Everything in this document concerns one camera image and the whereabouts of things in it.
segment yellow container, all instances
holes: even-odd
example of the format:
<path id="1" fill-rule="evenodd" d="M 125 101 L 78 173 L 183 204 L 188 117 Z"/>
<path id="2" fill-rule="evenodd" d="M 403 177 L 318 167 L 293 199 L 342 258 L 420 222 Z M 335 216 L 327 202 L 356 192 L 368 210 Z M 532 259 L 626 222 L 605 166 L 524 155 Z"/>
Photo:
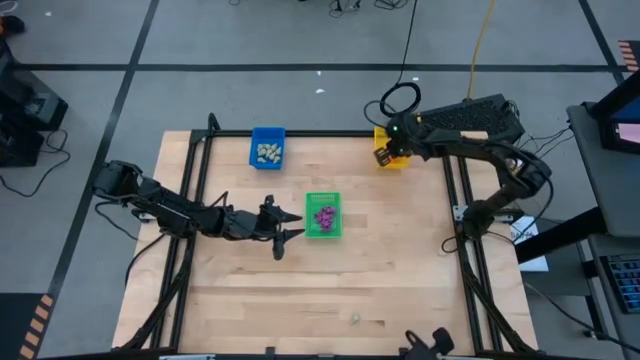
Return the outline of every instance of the yellow container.
<path id="1" fill-rule="evenodd" d="M 383 128 L 376 126 L 375 130 L 373 131 L 373 135 L 374 135 L 373 144 L 375 146 L 374 150 L 387 146 L 387 142 L 389 142 L 389 137 L 387 136 L 387 133 L 384 131 Z M 404 169 L 407 166 L 409 166 L 410 161 L 411 161 L 411 158 L 408 158 L 408 157 L 391 158 L 391 162 L 387 164 L 387 166 L 384 166 L 382 168 L 383 169 Z"/>

